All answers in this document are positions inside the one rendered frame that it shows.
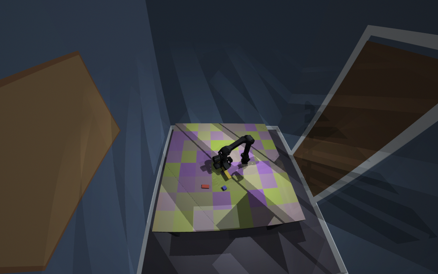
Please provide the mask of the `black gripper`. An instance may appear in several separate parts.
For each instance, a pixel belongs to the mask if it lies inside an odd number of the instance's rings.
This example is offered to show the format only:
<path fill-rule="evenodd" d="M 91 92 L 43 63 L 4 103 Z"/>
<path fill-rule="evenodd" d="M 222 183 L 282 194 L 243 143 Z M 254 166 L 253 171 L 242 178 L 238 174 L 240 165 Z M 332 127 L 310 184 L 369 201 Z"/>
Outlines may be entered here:
<path fill-rule="evenodd" d="M 229 156 L 229 157 L 227 157 L 227 163 L 228 162 L 233 162 L 233 159 Z M 226 161 L 223 161 L 223 160 L 221 160 L 219 163 L 213 163 L 213 166 L 214 166 L 214 168 L 215 169 L 219 169 L 219 168 L 221 168 L 222 166 L 222 163 L 225 163 Z"/>

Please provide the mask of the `yellow bar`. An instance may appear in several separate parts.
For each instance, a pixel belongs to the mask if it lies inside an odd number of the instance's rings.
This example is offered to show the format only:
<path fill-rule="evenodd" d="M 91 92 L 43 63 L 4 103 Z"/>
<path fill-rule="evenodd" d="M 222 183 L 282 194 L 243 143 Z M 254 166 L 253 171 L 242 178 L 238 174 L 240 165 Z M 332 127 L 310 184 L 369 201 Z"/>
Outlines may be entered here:
<path fill-rule="evenodd" d="M 228 179 L 232 178 L 228 173 L 228 171 L 224 169 L 224 167 L 221 167 L 221 170 L 223 170 L 224 174 L 227 176 Z"/>

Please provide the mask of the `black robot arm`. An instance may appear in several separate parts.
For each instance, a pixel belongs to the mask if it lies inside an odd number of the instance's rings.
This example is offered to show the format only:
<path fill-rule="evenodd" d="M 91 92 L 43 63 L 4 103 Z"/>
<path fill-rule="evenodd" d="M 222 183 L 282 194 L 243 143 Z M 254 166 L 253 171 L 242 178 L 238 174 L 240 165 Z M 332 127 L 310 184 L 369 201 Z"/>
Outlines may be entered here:
<path fill-rule="evenodd" d="M 233 149 L 235 149 L 236 147 L 242 145 L 243 143 L 245 143 L 245 148 L 244 148 L 244 152 L 241 154 L 241 163 L 242 164 L 248 164 L 248 161 L 250 161 L 249 158 L 249 151 L 250 151 L 250 147 L 252 144 L 254 144 L 254 139 L 252 138 L 251 135 L 245 135 L 242 136 L 240 139 L 238 139 L 237 141 L 233 142 L 232 144 L 230 144 L 229 146 L 225 146 L 222 147 L 219 151 L 218 151 L 218 155 L 212 157 L 213 162 L 217 163 L 220 162 L 221 160 L 226 161 L 227 160 L 227 156 L 230 155 L 231 151 Z M 222 154 L 221 154 L 222 153 Z M 225 163 L 222 163 L 222 167 L 224 167 L 225 170 L 229 169 L 231 167 L 231 163 L 227 163 L 227 161 Z"/>

